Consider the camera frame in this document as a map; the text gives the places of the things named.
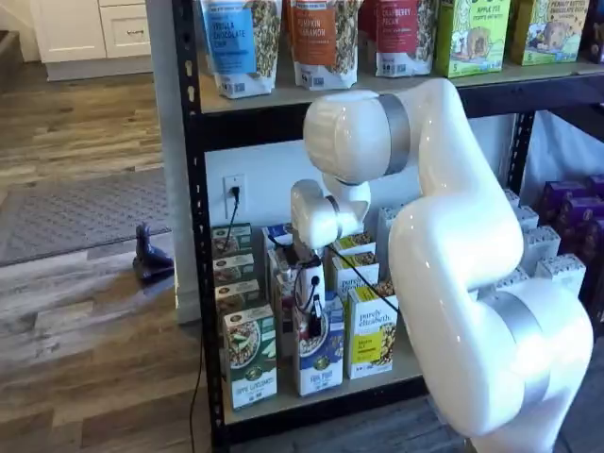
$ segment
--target power cord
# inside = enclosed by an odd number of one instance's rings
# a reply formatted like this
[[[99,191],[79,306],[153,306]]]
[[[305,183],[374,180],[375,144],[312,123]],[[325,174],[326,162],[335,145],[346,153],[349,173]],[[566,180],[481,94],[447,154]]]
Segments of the power cord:
[[[230,217],[230,222],[228,224],[228,230],[226,231],[225,244],[223,245],[223,249],[222,249],[223,253],[225,253],[225,251],[228,248],[228,241],[230,240],[230,230],[233,228],[233,222],[235,221],[235,214],[237,213],[237,208],[239,207],[240,190],[241,189],[239,188],[239,186],[234,186],[234,187],[230,188],[230,192],[235,197],[235,207],[233,208],[233,215],[231,215],[231,217]]]
[[[222,252],[224,253],[228,247],[228,241],[230,240],[230,231],[233,228],[233,223],[235,221],[235,214],[237,213],[237,208],[239,207],[239,195],[241,192],[241,188],[238,186],[234,186],[230,188],[230,192],[235,197],[235,207],[233,208],[233,215],[230,218],[230,222],[228,224],[228,231],[226,232],[225,244],[223,245]],[[189,435],[191,437],[191,451],[195,453],[195,437],[193,435],[193,413],[195,411],[195,400],[197,399],[197,391],[199,390],[199,381],[201,380],[201,371],[203,369],[203,338],[204,338],[204,329],[203,324],[199,323],[200,328],[200,337],[199,337],[199,368],[197,369],[197,381],[195,382],[195,388],[193,390],[193,397],[191,398],[191,406],[189,407]]]

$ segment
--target black shelf frame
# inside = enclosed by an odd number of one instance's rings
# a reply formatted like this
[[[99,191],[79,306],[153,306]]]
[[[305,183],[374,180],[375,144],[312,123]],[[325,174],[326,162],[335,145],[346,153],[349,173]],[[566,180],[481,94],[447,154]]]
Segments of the black shelf frame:
[[[299,140],[302,138],[302,124],[309,103],[204,114],[200,107],[194,0],[171,1],[213,451],[228,451],[231,445],[240,442],[299,428],[304,425],[303,420],[310,419],[309,415],[312,415],[314,422],[318,422],[426,394],[428,390],[425,382],[421,377],[416,377],[236,424],[225,423],[204,154],[228,148]],[[459,87],[458,92],[470,118],[518,113],[512,140],[508,185],[519,193],[535,111],[604,103],[604,74],[467,86]],[[258,124],[274,126],[261,128]],[[225,130],[237,133],[225,134]]]

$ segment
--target doormat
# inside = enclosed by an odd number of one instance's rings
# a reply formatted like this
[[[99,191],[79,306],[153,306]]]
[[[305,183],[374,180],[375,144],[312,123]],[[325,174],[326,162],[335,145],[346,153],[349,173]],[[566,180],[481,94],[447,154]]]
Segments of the doormat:
[[[134,239],[140,222],[163,233],[168,218],[162,169],[19,188],[0,206],[0,267]]]

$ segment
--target black object on floor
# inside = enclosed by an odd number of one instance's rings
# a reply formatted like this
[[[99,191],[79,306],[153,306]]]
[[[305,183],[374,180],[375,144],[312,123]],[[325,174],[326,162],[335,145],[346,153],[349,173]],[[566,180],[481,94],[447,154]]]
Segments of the black object on floor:
[[[132,266],[142,283],[150,283],[174,274],[174,260],[163,250],[151,245],[147,224],[136,227],[136,257]]]

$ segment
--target electrical outlet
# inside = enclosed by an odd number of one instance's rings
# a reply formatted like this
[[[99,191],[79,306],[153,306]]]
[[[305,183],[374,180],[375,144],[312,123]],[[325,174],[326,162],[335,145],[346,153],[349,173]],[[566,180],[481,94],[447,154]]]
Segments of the electrical outlet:
[[[238,219],[242,214],[245,213],[245,209],[247,207],[245,175],[225,176],[223,177],[223,186],[225,188],[225,217],[227,220],[230,220],[231,215],[233,215],[233,210],[235,209],[235,197],[231,193],[230,189],[231,187],[239,187],[239,207],[237,208],[237,213],[235,214],[235,219]]]

